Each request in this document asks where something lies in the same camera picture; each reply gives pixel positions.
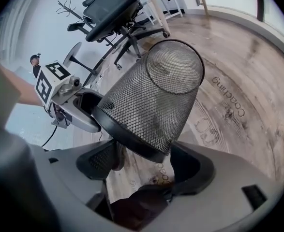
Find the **mesh wastebasket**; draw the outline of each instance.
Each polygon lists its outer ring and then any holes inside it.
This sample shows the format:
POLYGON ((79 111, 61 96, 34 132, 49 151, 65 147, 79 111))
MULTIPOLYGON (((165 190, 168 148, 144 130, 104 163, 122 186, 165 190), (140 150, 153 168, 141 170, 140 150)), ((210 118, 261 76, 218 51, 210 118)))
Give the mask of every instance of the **mesh wastebasket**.
POLYGON ((185 126, 203 78, 202 58, 190 45, 161 41, 113 85, 92 115, 128 149, 162 162, 185 126))

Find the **chair wheel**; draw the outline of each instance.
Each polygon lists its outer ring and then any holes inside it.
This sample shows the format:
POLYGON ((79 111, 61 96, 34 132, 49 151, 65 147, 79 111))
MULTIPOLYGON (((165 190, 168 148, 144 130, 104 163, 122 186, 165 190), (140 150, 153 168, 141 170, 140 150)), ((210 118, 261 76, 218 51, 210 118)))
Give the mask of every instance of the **chair wheel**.
POLYGON ((163 32, 163 37, 168 38, 170 36, 169 32, 163 32))

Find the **black office chair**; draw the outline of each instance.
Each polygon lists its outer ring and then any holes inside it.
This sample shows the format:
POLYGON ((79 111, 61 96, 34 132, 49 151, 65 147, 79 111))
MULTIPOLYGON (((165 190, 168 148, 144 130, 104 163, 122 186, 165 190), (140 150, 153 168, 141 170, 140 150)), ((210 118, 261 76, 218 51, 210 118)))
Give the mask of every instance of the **black office chair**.
POLYGON ((137 41, 148 37, 152 34, 163 32, 164 37, 168 37, 169 33, 165 32, 164 28, 148 30, 142 33, 132 34, 137 28, 145 27, 135 23, 134 18, 143 5, 139 0, 85 0, 83 5, 84 21, 87 24, 95 24, 96 26, 87 31, 83 26, 85 23, 73 23, 68 27, 68 31, 80 30, 86 34, 86 41, 99 41, 114 33, 122 34, 128 38, 126 44, 122 47, 119 55, 114 61, 118 69, 121 66, 117 63, 122 55, 129 50, 132 45, 138 58, 141 58, 140 51, 137 46, 137 41))

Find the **black metal mesh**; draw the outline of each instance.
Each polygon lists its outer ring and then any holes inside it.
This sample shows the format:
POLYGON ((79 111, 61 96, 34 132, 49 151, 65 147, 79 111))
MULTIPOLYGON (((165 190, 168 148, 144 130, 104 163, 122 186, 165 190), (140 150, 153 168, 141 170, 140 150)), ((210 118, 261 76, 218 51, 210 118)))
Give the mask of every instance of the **black metal mesh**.
POLYGON ((185 126, 203 75, 202 60, 190 46, 162 41, 114 84, 98 108, 133 137, 168 155, 171 142, 185 126))

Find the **person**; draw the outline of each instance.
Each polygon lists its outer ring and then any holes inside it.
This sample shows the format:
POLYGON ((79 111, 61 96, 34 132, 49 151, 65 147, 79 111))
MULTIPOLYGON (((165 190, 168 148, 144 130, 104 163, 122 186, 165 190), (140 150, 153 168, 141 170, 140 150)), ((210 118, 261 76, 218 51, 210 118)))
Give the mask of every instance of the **person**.
POLYGON ((33 74, 34 74, 35 78, 37 78, 37 76, 40 72, 40 68, 41 68, 41 66, 39 65, 40 64, 40 57, 37 56, 37 55, 32 55, 30 57, 30 63, 33 66, 33 74))

